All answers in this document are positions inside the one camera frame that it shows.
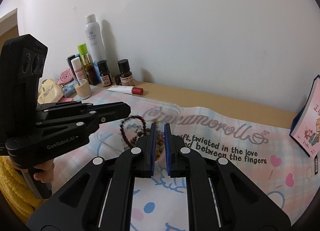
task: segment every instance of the green bottle cap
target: green bottle cap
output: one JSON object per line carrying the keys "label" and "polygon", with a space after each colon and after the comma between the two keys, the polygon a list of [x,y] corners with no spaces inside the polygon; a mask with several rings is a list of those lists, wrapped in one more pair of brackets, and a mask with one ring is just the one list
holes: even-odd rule
{"label": "green bottle cap", "polygon": [[80,55],[86,54],[88,52],[87,45],[82,44],[82,45],[78,46],[78,50],[79,50]]}

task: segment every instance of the beige candle cup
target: beige candle cup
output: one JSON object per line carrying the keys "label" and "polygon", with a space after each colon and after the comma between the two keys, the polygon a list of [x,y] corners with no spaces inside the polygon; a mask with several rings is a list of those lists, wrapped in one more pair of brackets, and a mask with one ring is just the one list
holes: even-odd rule
{"label": "beige candle cup", "polygon": [[75,84],[77,94],[82,100],[88,99],[92,95],[92,90],[87,79],[79,80],[80,85]]}

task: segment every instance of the wooden table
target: wooden table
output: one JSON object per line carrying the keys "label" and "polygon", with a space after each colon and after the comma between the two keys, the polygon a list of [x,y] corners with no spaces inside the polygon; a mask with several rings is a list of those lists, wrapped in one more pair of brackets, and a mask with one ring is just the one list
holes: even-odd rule
{"label": "wooden table", "polygon": [[143,88],[143,95],[150,99],[174,103],[182,107],[201,106],[227,117],[274,127],[289,129],[293,118],[297,115],[270,106],[178,87],[139,81],[135,81],[135,86]]}

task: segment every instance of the small brown glass bottle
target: small brown glass bottle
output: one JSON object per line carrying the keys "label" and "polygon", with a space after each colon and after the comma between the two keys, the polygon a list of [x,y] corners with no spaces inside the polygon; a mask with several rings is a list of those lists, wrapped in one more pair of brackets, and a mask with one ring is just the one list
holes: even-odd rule
{"label": "small brown glass bottle", "polygon": [[108,69],[107,61],[102,60],[98,62],[98,68],[100,72],[100,78],[103,86],[112,85],[112,79],[110,76],[110,71]]}
{"label": "small brown glass bottle", "polygon": [[118,61],[118,66],[120,70],[120,80],[122,85],[134,86],[133,76],[130,71],[129,61],[127,59],[122,59]]}
{"label": "small brown glass bottle", "polygon": [[97,85],[99,83],[96,70],[94,69],[91,56],[88,53],[87,45],[82,44],[78,46],[80,59],[82,62],[82,66],[85,72],[85,75],[87,76],[87,79],[89,81],[89,84],[91,85]]}

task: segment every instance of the beaded bracelet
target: beaded bracelet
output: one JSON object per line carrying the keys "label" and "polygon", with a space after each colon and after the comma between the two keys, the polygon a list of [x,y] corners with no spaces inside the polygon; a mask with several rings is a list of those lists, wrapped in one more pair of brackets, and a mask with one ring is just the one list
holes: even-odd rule
{"label": "beaded bracelet", "polygon": [[120,132],[121,132],[122,138],[124,139],[124,142],[125,142],[130,148],[133,148],[132,143],[130,143],[130,141],[128,140],[127,136],[125,135],[125,133],[124,133],[124,128],[123,128],[123,124],[124,124],[126,121],[129,121],[130,119],[138,119],[138,120],[140,120],[140,121],[142,122],[143,135],[147,135],[147,127],[146,127],[146,121],[144,120],[144,118],[142,118],[142,116],[139,116],[139,115],[132,115],[132,116],[129,116],[128,118],[124,119],[123,121],[121,121],[121,124],[120,124]]}

